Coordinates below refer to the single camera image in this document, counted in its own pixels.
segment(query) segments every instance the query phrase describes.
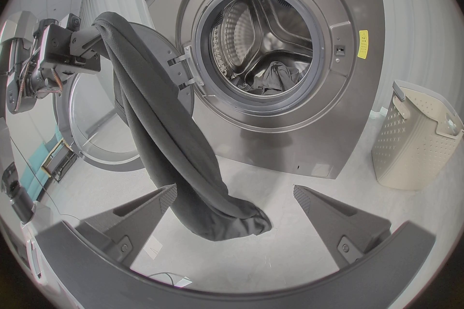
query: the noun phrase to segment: front-loading washing machine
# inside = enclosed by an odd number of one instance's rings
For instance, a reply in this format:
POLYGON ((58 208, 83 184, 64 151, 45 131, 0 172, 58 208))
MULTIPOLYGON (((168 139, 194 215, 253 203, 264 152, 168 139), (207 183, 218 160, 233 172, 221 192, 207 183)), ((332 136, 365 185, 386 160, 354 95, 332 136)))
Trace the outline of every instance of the front-loading washing machine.
MULTIPOLYGON (((385 43, 382 0, 145 0, 182 54, 217 155, 336 178, 363 131, 385 43)), ((159 51, 161 59, 165 58, 159 51)))

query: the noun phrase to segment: washing machine door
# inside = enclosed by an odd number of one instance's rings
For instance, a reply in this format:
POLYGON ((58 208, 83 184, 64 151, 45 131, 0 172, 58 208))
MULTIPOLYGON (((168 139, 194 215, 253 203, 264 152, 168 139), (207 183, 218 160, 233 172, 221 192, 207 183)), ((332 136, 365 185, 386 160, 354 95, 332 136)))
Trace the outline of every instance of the washing machine door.
MULTIPOLYGON (((154 29, 137 23, 131 26, 179 86, 179 101, 191 115, 196 80, 188 73, 188 54, 181 56, 154 29)), ((115 110, 113 78, 111 61, 102 57, 100 73, 78 74, 69 80, 53 101, 58 128, 71 148, 93 166, 112 171, 142 169, 131 130, 115 110)))

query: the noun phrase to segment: black cloth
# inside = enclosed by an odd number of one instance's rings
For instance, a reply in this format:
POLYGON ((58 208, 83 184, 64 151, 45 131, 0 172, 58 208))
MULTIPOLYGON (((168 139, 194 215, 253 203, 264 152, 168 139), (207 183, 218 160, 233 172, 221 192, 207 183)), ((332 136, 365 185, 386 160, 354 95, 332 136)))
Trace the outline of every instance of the black cloth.
POLYGON ((229 196, 211 146, 177 99, 178 87, 127 20, 105 12, 94 25, 113 63, 116 110, 153 183, 177 184, 171 208, 178 219, 212 241, 269 231, 262 210, 229 196))
POLYGON ((253 94, 274 95, 286 92, 298 82, 299 71, 295 67, 287 67, 282 62, 271 62, 262 76, 255 76, 253 94))

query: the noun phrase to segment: laundry basket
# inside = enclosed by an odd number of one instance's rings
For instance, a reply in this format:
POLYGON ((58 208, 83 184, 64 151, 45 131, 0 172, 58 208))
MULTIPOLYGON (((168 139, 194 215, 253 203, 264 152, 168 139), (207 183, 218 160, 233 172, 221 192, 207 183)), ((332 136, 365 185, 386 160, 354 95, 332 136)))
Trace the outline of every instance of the laundry basket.
POLYGON ((464 126, 441 95, 395 81, 384 124, 372 149, 381 185, 420 190, 440 172, 459 145, 464 126))

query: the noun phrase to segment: basket handle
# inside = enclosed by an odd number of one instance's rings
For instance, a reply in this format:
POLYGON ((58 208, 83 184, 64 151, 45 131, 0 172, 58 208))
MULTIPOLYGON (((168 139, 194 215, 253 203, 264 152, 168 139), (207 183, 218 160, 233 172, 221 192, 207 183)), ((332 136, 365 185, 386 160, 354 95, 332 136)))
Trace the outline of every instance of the basket handle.
POLYGON ((406 105, 396 96, 393 96, 393 105, 395 108, 398 110, 399 114, 407 120, 409 117, 411 117, 411 113, 409 112, 409 109, 407 109, 406 105))

